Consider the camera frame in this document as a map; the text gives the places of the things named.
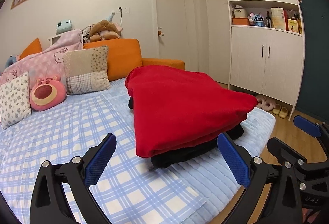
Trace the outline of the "red knit polo sweater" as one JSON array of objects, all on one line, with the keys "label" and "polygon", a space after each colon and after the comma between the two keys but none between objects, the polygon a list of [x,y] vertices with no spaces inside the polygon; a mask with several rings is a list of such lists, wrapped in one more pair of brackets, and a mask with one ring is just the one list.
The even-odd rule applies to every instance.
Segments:
[{"label": "red knit polo sweater", "polygon": [[208,142],[245,121],[258,104],[256,97],[222,88],[205,73],[161,65],[133,69],[125,87],[142,158]]}]

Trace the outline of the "black folded garment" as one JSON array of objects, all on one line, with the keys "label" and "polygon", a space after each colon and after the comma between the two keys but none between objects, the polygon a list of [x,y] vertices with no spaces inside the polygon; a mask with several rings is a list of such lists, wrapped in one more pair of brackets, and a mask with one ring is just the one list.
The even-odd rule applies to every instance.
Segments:
[{"label": "black folded garment", "polygon": [[[128,108],[133,109],[133,98],[129,98],[128,102]],[[231,130],[228,130],[227,135],[232,139],[236,140],[240,138],[244,134],[243,127],[238,124]],[[203,155],[215,148],[218,147],[217,143],[218,139],[215,138],[211,141],[201,143],[199,145],[193,146],[193,147],[186,147],[186,148],[180,148],[177,150],[170,150],[168,152],[162,153],[155,155],[151,157],[151,163],[153,165],[153,169],[157,168],[167,168],[171,166],[172,164],[175,163],[180,163],[180,162],[186,162],[188,160],[191,160],[193,158],[196,158],[200,155]]]}]

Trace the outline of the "blue plaid bed sheet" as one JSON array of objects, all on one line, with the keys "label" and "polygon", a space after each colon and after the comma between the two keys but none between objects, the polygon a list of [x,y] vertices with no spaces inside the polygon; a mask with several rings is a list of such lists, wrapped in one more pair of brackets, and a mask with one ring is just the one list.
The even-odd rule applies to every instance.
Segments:
[{"label": "blue plaid bed sheet", "polygon": [[208,223],[239,185],[217,149],[166,169],[136,154],[134,115],[124,80],[105,91],[70,95],[59,105],[1,127],[1,193],[21,223],[42,162],[65,164],[111,133],[116,150],[90,187],[112,223]]}]

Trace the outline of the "pink slippers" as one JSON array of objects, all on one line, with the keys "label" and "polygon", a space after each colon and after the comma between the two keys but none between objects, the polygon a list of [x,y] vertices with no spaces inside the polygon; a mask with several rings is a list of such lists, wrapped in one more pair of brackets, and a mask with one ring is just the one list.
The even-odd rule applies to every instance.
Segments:
[{"label": "pink slippers", "polygon": [[270,112],[276,106],[276,101],[270,97],[264,95],[257,95],[256,99],[258,101],[257,108],[260,108],[266,112]]}]

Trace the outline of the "beige patchwork pillow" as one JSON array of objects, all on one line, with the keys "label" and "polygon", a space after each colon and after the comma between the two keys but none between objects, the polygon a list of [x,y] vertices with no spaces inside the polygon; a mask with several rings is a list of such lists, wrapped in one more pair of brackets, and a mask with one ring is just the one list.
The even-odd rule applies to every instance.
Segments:
[{"label": "beige patchwork pillow", "polygon": [[106,45],[65,53],[63,61],[67,93],[79,95],[109,89],[107,60]]}]

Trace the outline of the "white wardrobe cabinet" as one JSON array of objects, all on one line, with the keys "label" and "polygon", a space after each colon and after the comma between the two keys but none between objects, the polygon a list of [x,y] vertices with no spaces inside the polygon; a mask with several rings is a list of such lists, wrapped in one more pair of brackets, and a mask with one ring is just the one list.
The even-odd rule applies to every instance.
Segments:
[{"label": "white wardrobe cabinet", "polygon": [[[230,23],[229,88],[241,88],[290,105],[293,113],[302,85],[305,35],[298,0],[227,0],[247,12],[248,24]],[[272,27],[266,27],[269,11]],[[250,13],[264,17],[265,27],[252,26]]]}]

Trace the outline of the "white floral pillow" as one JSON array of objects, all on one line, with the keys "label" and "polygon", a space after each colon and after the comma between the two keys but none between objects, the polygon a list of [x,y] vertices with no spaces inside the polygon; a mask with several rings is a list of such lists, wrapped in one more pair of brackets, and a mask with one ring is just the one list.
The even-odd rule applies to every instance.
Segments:
[{"label": "white floral pillow", "polygon": [[1,127],[7,129],[30,114],[30,78],[25,72],[1,86]]}]

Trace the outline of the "dark wine bottle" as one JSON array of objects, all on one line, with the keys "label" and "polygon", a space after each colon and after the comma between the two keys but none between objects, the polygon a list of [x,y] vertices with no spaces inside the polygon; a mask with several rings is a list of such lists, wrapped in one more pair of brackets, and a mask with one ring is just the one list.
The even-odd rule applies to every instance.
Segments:
[{"label": "dark wine bottle", "polygon": [[268,28],[272,27],[272,19],[270,17],[269,11],[266,12],[266,27]]}]

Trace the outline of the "blue Stitch plush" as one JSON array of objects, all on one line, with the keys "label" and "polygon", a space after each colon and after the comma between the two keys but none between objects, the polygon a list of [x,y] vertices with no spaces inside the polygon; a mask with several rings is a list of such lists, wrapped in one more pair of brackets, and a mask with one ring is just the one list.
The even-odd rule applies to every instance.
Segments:
[{"label": "blue Stitch plush", "polygon": [[260,14],[250,13],[250,15],[248,16],[248,20],[250,25],[252,26],[265,27],[264,17]]}]

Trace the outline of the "white bedside shelf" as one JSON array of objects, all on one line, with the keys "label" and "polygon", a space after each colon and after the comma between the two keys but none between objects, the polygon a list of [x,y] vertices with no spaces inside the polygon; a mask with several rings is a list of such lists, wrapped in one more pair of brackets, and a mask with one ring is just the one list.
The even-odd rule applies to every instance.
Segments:
[{"label": "white bedside shelf", "polygon": [[48,41],[50,42],[50,46],[53,46],[60,38],[62,34],[56,34],[55,36],[51,36],[48,38]]}]

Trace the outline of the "brown plush toy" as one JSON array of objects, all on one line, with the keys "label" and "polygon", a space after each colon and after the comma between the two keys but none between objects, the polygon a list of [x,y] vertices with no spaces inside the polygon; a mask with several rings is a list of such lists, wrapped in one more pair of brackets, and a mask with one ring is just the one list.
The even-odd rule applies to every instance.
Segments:
[{"label": "brown plush toy", "polygon": [[102,40],[120,39],[122,27],[108,20],[102,20],[92,26],[89,32],[91,43]]}]

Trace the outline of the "blue donut plush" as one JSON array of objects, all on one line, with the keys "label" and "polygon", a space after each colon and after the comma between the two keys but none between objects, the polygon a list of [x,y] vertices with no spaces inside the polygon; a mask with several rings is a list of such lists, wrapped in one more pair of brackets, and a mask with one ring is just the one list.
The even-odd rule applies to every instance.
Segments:
[{"label": "blue donut plush", "polygon": [[10,67],[11,65],[13,65],[14,63],[17,62],[17,57],[16,56],[10,56],[8,58],[8,60],[5,63],[5,69],[7,69],[8,67]]}]

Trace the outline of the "mint green projector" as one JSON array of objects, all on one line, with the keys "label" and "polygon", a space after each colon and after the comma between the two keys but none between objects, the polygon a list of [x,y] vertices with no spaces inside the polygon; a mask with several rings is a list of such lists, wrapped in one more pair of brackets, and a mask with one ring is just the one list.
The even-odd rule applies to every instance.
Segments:
[{"label": "mint green projector", "polygon": [[57,23],[56,25],[56,35],[62,34],[72,30],[71,20],[63,20]]}]

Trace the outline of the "white room door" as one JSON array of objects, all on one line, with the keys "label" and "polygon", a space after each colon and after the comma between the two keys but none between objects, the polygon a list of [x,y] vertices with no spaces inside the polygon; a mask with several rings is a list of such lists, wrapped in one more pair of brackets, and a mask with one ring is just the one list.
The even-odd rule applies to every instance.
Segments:
[{"label": "white room door", "polygon": [[227,84],[230,69],[230,16],[227,0],[206,0],[209,33],[209,74]]},{"label": "white room door", "polygon": [[160,57],[188,61],[185,0],[156,0]]}]

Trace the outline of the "orange bed frame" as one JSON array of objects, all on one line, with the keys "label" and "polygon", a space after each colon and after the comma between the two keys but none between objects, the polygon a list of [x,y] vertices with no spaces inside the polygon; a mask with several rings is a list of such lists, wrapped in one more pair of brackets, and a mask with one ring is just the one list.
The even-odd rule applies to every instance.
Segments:
[{"label": "orange bed frame", "polygon": [[144,65],[167,65],[184,70],[185,63],[180,60],[142,58],[139,41],[136,39],[113,39],[87,43],[82,49],[91,49],[106,45],[108,47],[108,79],[114,81],[126,77],[134,68]]}]

